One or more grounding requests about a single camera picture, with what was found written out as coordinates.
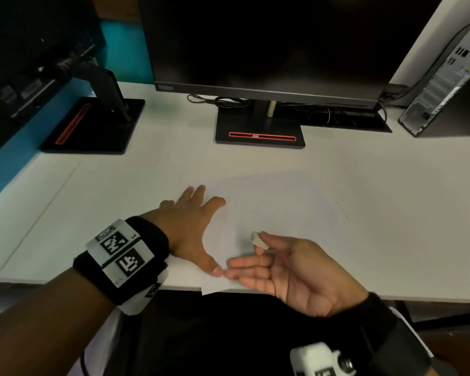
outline wristband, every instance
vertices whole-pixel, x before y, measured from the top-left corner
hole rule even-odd
[[[139,216],[115,221],[90,240],[86,249],[76,257],[73,268],[125,313],[136,313],[131,305],[147,303],[166,276],[169,240]]]
[[[425,376],[431,358],[411,329],[374,293],[331,318],[342,332],[339,345],[359,374]]]

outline white wall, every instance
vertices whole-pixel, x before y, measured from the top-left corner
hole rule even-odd
[[[442,0],[390,82],[412,86],[448,41],[469,23],[470,0]]]

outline desk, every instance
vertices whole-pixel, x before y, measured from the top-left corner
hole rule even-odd
[[[47,282],[114,219],[156,208],[188,185],[300,168],[320,182],[350,242],[332,256],[367,289],[470,302],[470,138],[415,139],[394,109],[392,134],[303,127],[303,150],[219,145],[215,107],[149,85],[121,89],[146,99],[125,155],[40,154],[0,195],[0,218],[14,216],[0,221],[0,233],[18,232],[0,235],[0,281]],[[25,188],[43,190],[31,191],[33,212]],[[169,265],[165,287],[198,290],[194,265]]]

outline white eraser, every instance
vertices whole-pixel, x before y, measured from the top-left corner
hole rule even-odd
[[[263,240],[260,238],[260,234],[256,231],[253,231],[251,234],[251,241],[255,246],[259,246],[263,248],[265,251],[269,249],[269,246],[265,244]]]

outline monitor stand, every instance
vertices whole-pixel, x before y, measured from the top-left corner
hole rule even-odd
[[[269,101],[254,100],[247,108],[218,108],[215,141],[218,144],[303,149],[298,121],[267,117]]]
[[[79,99],[40,146],[45,153],[124,154],[144,100],[124,99],[113,73],[90,62],[64,69],[91,83],[95,98]]]

